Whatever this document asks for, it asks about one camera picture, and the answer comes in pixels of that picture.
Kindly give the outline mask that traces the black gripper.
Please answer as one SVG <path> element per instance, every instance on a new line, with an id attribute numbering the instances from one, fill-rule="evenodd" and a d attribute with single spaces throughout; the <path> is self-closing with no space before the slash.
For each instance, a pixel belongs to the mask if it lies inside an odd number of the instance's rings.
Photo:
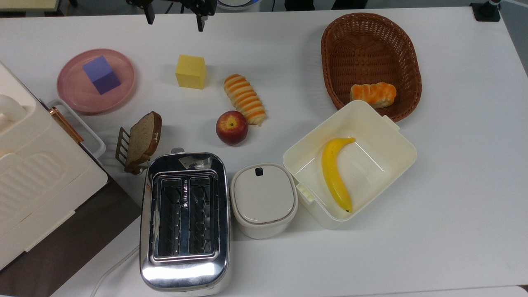
<path id="1" fill-rule="evenodd" d="M 167 2 L 179 2 L 184 8 L 190 9 L 196 14 L 198 31 L 203 32 L 205 16 L 215 15 L 217 8 L 216 0 L 167 0 Z M 145 13 L 149 25 L 153 24 L 155 12 L 153 11 L 153 0 L 127 0 L 127 4 L 134 5 L 142 9 Z"/>

